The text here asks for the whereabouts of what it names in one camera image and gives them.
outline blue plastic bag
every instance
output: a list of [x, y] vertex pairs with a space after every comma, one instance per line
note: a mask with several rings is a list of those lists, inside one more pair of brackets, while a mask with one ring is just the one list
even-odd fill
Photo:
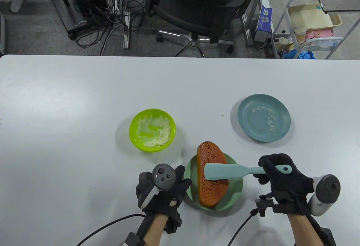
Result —
[[[283, 58], [294, 58], [297, 51], [295, 49], [289, 51], [288, 53], [283, 54]], [[300, 53], [300, 55], [297, 57], [299, 60], [316, 60], [314, 57], [314, 53], [311, 51], [303, 51]]]

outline spatula handle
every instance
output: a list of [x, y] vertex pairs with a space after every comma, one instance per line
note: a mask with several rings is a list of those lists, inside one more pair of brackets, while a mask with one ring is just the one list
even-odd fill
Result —
[[[281, 164], [275, 166], [277, 170], [286, 175], [292, 172], [292, 167], [287, 164]], [[265, 170], [262, 167], [249, 167], [249, 174], [266, 174]]]

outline cup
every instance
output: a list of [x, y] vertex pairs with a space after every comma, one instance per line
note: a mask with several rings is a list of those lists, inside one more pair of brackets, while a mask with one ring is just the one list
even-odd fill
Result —
[[299, 44], [302, 44], [305, 42], [305, 36], [306, 36], [306, 28], [296, 28], [294, 29], [296, 40]]
[[284, 48], [289, 44], [289, 40], [285, 37], [281, 37], [276, 45], [279, 51], [283, 51]]

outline tray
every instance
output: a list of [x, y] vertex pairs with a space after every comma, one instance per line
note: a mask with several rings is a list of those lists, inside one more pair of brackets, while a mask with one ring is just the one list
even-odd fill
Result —
[[307, 30], [332, 29], [342, 24], [336, 13], [325, 14], [319, 3], [288, 7], [293, 28]]

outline forearm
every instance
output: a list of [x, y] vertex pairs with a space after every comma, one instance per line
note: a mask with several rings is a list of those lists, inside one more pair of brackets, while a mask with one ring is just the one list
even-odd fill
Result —
[[148, 233], [144, 237], [145, 246], [159, 246], [161, 234], [169, 217], [157, 214], [151, 224]]
[[323, 246], [318, 234], [306, 216], [288, 215], [296, 246]]

